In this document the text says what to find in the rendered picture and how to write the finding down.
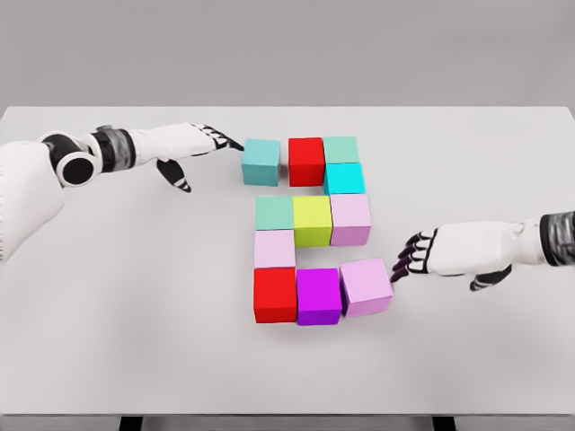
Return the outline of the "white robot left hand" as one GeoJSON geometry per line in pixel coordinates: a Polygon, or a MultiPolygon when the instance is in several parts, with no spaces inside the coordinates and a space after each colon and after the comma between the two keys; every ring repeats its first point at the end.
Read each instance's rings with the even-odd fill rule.
{"type": "Polygon", "coordinates": [[[191,193],[191,186],[178,160],[210,154],[224,148],[244,151],[244,146],[233,138],[204,124],[184,123],[168,127],[166,132],[169,138],[167,148],[163,149],[156,161],[156,168],[173,187],[185,193],[191,193]]]}

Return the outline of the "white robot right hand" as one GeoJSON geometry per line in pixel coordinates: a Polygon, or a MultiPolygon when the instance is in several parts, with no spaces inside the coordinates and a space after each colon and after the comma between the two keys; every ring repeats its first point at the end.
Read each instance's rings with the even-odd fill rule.
{"type": "Polygon", "coordinates": [[[473,275],[471,291],[495,286],[512,271],[505,241],[509,224],[467,222],[443,224],[414,234],[397,255],[390,282],[409,275],[461,277],[473,275]]]}

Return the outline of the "teal cube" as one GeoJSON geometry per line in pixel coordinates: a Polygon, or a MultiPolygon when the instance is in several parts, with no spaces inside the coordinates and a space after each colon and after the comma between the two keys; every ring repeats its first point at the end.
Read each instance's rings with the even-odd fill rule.
{"type": "Polygon", "coordinates": [[[279,185],[280,142],[247,139],[242,158],[243,183],[253,186],[279,185]]]}

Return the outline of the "pink cube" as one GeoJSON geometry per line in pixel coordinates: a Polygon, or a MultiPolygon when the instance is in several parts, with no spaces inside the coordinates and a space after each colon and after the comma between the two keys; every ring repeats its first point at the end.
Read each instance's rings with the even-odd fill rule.
{"type": "Polygon", "coordinates": [[[363,259],[340,266],[346,318],[384,312],[394,297],[382,259],[363,259]]]}
{"type": "Polygon", "coordinates": [[[363,246],[367,244],[372,220],[367,195],[332,194],[331,246],[363,246]]]}
{"type": "Polygon", "coordinates": [[[255,232],[255,268],[294,268],[295,266],[296,250],[293,230],[255,232]]]}

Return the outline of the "mint green cube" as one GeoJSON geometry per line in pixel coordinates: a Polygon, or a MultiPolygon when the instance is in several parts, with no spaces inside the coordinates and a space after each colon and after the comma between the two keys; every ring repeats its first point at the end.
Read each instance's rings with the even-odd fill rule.
{"type": "Polygon", "coordinates": [[[324,136],[323,150],[327,164],[360,162],[357,139],[354,136],[324,136]]]}
{"type": "Polygon", "coordinates": [[[262,196],[255,199],[257,231],[293,230],[293,199],[291,196],[262,196]]]}

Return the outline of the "red cube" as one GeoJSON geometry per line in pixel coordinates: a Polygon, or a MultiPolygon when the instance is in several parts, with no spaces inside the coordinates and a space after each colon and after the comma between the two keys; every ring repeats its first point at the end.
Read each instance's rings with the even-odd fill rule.
{"type": "Polygon", "coordinates": [[[256,268],[252,287],[252,308],[257,323],[296,322],[295,268],[256,268]]]}
{"type": "Polygon", "coordinates": [[[319,136],[292,137],[287,145],[289,186],[322,186],[325,170],[323,139],[319,136]]]}

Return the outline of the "cyan cube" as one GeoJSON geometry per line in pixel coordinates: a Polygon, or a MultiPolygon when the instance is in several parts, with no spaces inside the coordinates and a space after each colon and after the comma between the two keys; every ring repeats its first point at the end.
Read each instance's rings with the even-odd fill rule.
{"type": "Polygon", "coordinates": [[[323,192],[333,194],[364,194],[366,192],[360,163],[327,163],[325,165],[323,192]]]}

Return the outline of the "purple cube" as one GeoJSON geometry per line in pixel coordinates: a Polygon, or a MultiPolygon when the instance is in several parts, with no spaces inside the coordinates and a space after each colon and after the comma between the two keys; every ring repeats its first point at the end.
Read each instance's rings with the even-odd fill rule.
{"type": "Polygon", "coordinates": [[[337,268],[298,268],[296,292],[299,326],[339,323],[342,300],[337,268]]]}

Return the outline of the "yellow-green cube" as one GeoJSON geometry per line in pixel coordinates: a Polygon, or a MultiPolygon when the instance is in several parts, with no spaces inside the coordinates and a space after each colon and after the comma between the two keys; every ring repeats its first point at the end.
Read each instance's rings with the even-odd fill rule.
{"type": "Polygon", "coordinates": [[[330,198],[294,196],[294,236],[297,248],[326,247],[332,239],[332,207],[330,198]]]}

